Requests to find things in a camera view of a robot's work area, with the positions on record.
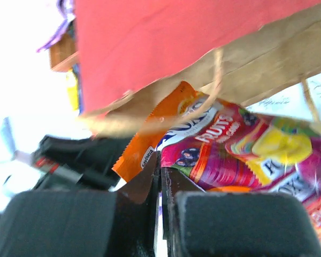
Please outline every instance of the black foam pad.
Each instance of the black foam pad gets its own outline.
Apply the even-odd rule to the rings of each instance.
[[[273,194],[177,194],[183,256],[321,257],[305,209]]]
[[[20,193],[0,217],[0,257],[103,257],[115,207],[115,193]]]

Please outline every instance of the candy wrapper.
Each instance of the candy wrapper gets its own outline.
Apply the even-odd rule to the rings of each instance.
[[[185,116],[206,99],[182,82],[149,118]],[[321,201],[321,135],[297,121],[256,116],[216,100],[195,120],[164,134],[137,133],[114,170],[128,177],[131,170],[142,170],[155,150],[162,151],[162,167],[178,169],[204,190],[286,193],[310,206],[311,213],[321,206],[312,207]]]

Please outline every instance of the paper bag handle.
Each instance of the paper bag handle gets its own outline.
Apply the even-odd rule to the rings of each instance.
[[[170,118],[155,118],[145,123],[144,118],[130,118],[127,116],[114,116],[105,117],[98,119],[97,115],[104,114],[108,111],[114,110],[125,103],[127,103],[133,95],[126,95],[120,101],[109,105],[106,108],[88,112],[78,117],[78,120],[84,122],[90,130],[95,131],[97,136],[101,137],[128,137],[134,135],[136,132],[143,134],[157,133],[160,131],[168,130],[169,128],[188,122],[192,119],[197,118],[200,114],[207,111],[216,100],[219,91],[221,89],[222,79],[222,56],[223,50],[221,48],[214,50],[215,54],[215,77],[214,77],[214,88],[211,94],[208,96],[206,101],[194,112],[181,117],[174,116]]]

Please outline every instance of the packaging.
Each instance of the packaging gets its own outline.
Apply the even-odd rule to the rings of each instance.
[[[207,98],[185,82],[179,88],[150,117],[185,116]],[[137,134],[115,170],[123,176],[140,171],[154,150],[162,151],[162,167],[178,169],[205,190],[293,195],[306,206],[321,235],[321,135],[309,126],[289,118],[258,117],[217,100],[195,120],[163,136]]]
[[[154,118],[181,114],[196,96],[196,91],[186,82],[181,84],[148,116],[145,122]],[[122,156],[113,166],[113,170],[126,182],[129,182],[145,167],[166,130],[156,134],[137,133],[126,147]]]

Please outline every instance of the yellow object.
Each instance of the yellow object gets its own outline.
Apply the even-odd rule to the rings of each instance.
[[[312,148],[307,135],[287,134],[270,126],[255,142],[252,152],[262,158],[294,165],[305,160],[312,153]]]
[[[79,109],[78,81],[72,69],[66,73],[66,87],[73,111]]]

